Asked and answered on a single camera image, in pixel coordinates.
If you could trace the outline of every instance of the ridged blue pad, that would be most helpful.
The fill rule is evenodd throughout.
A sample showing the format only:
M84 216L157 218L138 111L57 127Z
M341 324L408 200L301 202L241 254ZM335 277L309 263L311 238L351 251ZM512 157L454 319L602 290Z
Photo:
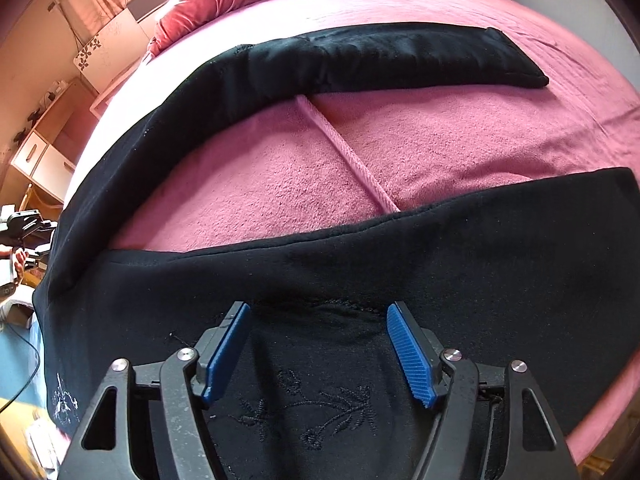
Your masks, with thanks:
M207 406L224 396L250 329L251 309L245 303L207 366L207 386L202 393L202 400Z
M394 304L386 311L386 331L396 350L411 393L416 399L421 400L425 407L430 408L437 398L431 381L431 366Z

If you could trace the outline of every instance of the cabinet drawer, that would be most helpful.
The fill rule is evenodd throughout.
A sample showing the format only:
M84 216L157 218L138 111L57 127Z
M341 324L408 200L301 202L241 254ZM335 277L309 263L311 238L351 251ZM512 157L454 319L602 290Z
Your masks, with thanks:
M12 165L21 172L31 175L46 147L47 143L36 132L31 132L15 154Z
M49 145L31 179L51 196L64 202L66 190L76 167L56 148Z

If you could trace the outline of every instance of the pink blanket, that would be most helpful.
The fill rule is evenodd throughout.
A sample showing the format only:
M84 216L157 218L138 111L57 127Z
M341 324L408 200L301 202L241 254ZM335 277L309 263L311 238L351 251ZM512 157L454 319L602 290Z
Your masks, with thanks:
M266 0L216 19L133 75L98 124L67 199L108 147L204 60L239 43L398 21L500 28L551 83L542 90L440 87L310 96L314 107L303 98L277 104L191 153L113 247L188 251L357 222L546 176L609 166L640 174L638 94L590 46L532 10L510 0ZM570 435L576 462L638 389L637 370L640 356Z

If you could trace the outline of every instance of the black garment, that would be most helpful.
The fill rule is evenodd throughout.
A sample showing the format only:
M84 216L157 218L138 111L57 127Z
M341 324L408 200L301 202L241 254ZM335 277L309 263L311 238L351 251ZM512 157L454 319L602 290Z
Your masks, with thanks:
M257 322L209 419L234 474L408 478L430 414L385 333L386 307L403 300L476 362L524 359L568 433L638 345L640 194L629 170L187 254L105 250L186 153L281 99L547 82L497 30L429 23L315 32L205 63L116 142L63 212L34 295L52 418L73 433L112 360L164 360L243 300Z
M568 433L638 346L639 212L632 173L605 170L187 254L105 251L47 323L49 372L81 413L113 359L164 360L242 298L256 322L208 419L223 462L240 479L408 479L430 414L386 306L476 362L525 360Z

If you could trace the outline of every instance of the pivot bolt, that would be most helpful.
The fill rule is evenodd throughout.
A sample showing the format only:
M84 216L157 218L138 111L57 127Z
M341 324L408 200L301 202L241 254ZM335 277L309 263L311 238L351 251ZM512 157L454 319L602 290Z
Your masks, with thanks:
M442 354L447 361L455 362L462 359L462 352L457 348L447 348Z
M511 370L519 374L524 373L527 371L527 364L524 361L520 361L520 359L516 359L511 361Z
M121 372L127 366L129 366L129 361L127 361L126 359L116 359L113 363L111 363L111 370L113 370L114 372Z
M177 355L180 361L190 361L196 355L196 351L193 348L181 348Z

